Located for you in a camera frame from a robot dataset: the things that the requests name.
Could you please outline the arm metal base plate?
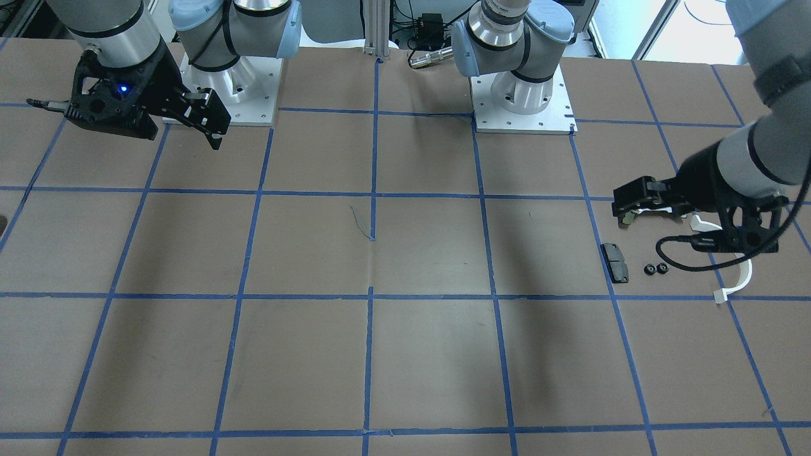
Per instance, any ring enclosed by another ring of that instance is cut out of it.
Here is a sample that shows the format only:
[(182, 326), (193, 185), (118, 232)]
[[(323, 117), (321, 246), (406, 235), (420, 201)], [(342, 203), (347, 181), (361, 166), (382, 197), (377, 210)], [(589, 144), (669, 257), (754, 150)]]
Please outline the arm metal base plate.
[(570, 135), (577, 121), (561, 66), (550, 80), (530, 83), (511, 72), (469, 79), (476, 130), (489, 134)]
[(241, 56), (231, 68), (215, 73), (196, 69), (188, 61), (188, 55), (183, 55), (179, 67), (185, 86), (214, 89), (232, 126), (272, 127), (286, 60)]

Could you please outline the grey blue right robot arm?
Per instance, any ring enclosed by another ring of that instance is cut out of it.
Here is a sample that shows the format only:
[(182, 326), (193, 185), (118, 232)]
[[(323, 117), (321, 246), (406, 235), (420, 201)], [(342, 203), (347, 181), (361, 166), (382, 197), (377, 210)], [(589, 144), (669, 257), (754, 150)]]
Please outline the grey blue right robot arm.
[(171, 1), (184, 48), (171, 55), (145, 1), (50, 1), (83, 49), (66, 101), (28, 100), (75, 126), (156, 138), (156, 117), (217, 150), (231, 126), (272, 126), (282, 63), (302, 35), (298, 1)]

